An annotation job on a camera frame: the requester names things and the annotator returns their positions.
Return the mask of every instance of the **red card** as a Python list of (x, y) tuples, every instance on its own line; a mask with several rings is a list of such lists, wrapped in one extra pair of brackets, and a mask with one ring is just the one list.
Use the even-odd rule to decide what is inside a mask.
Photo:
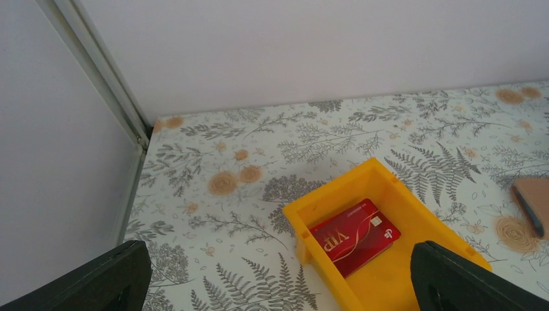
[(369, 199), (310, 231), (343, 277), (358, 270), (400, 237), (400, 231)]

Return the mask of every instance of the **floral tablecloth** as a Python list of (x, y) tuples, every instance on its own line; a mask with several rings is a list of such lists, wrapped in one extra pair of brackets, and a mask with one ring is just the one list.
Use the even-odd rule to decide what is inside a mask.
[(338, 310), (282, 208), (370, 157), (549, 299), (549, 242), (509, 194), (549, 174), (548, 97), (534, 82), (160, 118), (126, 230), (151, 255), (144, 310)]

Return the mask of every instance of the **fern leaf pattern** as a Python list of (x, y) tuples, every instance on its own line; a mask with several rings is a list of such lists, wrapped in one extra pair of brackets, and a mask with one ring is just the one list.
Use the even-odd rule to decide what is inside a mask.
[(278, 276), (271, 270), (250, 259), (242, 260), (252, 271), (252, 280), (244, 275), (228, 271), (218, 263), (216, 270), (222, 286), (203, 278), (208, 302), (199, 298), (192, 290), (191, 302), (194, 311), (229, 310), (304, 310), (305, 305), (318, 310), (317, 294), (312, 294), (305, 280), (303, 268), (299, 268), (295, 280), (284, 256), (279, 253), (280, 271)]
[(476, 165), (471, 164), (456, 149), (456, 155), (442, 144), (437, 142), (442, 154), (435, 154), (432, 150), (410, 146), (419, 152), (419, 155), (406, 154), (391, 149), (391, 154), (396, 160), (386, 157), (385, 161), (395, 171), (399, 179), (412, 190), (423, 202), (427, 202), (427, 195), (431, 189), (432, 196), (437, 205), (440, 206), (442, 190), (452, 202), (457, 201), (457, 191), (464, 179), (476, 183), (472, 172), (480, 174)]
[(549, 178), (547, 135), (549, 81), (160, 117), (124, 235), (151, 257), (143, 310), (338, 310), (284, 211), (371, 157), (494, 273), (546, 297), (549, 243), (524, 235), (509, 193)]

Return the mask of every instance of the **yellow plastic tray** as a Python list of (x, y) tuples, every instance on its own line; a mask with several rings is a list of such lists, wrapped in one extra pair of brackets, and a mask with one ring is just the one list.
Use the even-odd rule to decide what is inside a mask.
[[(344, 279), (309, 232), (322, 221), (369, 198), (401, 231), (382, 254)], [(343, 310), (419, 310), (410, 279), (418, 242), (432, 240), (491, 271), (490, 264), (442, 223), (378, 160), (370, 159), (284, 208), (295, 229), (297, 257), (312, 263)]]

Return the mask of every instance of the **card logo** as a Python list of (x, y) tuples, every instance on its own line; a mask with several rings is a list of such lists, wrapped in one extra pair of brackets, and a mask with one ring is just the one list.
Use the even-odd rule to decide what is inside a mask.
[(384, 236), (385, 236), (386, 238), (392, 238), (392, 237), (393, 237), (393, 230), (391, 230), (391, 229), (385, 230)]

